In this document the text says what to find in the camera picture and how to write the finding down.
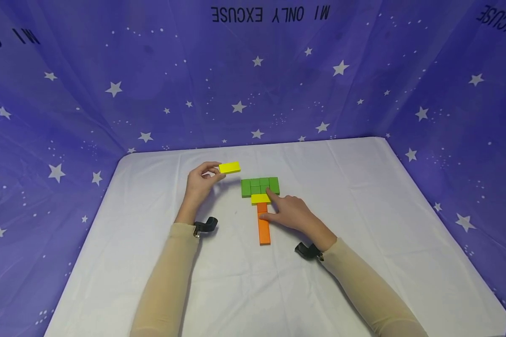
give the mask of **yellow block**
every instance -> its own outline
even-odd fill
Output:
[[[238,161],[235,161],[233,163],[226,163],[226,164],[220,165],[220,172],[221,173],[229,174],[229,173],[236,173],[239,171],[241,171],[241,170],[240,170],[240,163]]]
[[[265,202],[270,204],[270,197],[268,194],[252,194],[252,205],[257,205],[257,203]]]

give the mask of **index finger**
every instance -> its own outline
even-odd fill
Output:
[[[220,165],[221,163],[218,161],[205,161],[204,163],[200,164],[196,169],[193,171],[198,172],[200,174],[205,173],[209,168],[216,167]]]
[[[274,192],[272,192],[272,190],[269,187],[266,188],[266,194],[268,194],[268,198],[270,198],[270,200],[273,203],[275,203],[275,205],[278,205],[279,200],[281,199],[280,196],[278,196],[277,194],[275,194]]]

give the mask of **left hand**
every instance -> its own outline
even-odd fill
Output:
[[[187,176],[186,194],[176,217],[176,222],[193,224],[195,215],[212,187],[227,175],[217,168],[220,162],[207,161],[193,169]]]

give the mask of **finger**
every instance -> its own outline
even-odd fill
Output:
[[[266,188],[266,194],[268,194],[268,197],[273,203],[275,203],[275,205],[279,206],[279,200],[281,199],[280,196],[272,192],[272,190],[269,187]]]
[[[213,176],[212,178],[218,182],[218,181],[221,181],[223,180],[227,175],[225,173],[218,173],[216,174],[215,176]]]
[[[219,173],[219,170],[218,170],[217,168],[215,168],[215,167],[210,167],[210,168],[208,168],[208,169],[206,170],[206,172],[211,172],[211,173],[213,173],[213,174],[218,174],[218,173]]]
[[[218,181],[223,180],[226,176],[227,175],[225,173],[217,173],[214,176],[210,177],[210,179],[212,180],[212,185],[214,185]]]
[[[209,168],[216,167],[221,163],[218,161],[205,161],[204,163],[197,166],[193,171],[198,172],[199,174],[205,173]]]
[[[279,223],[279,214],[277,213],[261,213],[259,216],[259,219],[267,220],[270,222],[277,222]]]

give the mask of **orange block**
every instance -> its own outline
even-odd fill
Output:
[[[268,212],[268,204],[265,202],[257,203],[257,213],[266,213]]]
[[[259,219],[259,244],[260,245],[270,244],[270,226],[268,226],[268,221],[263,219]]]

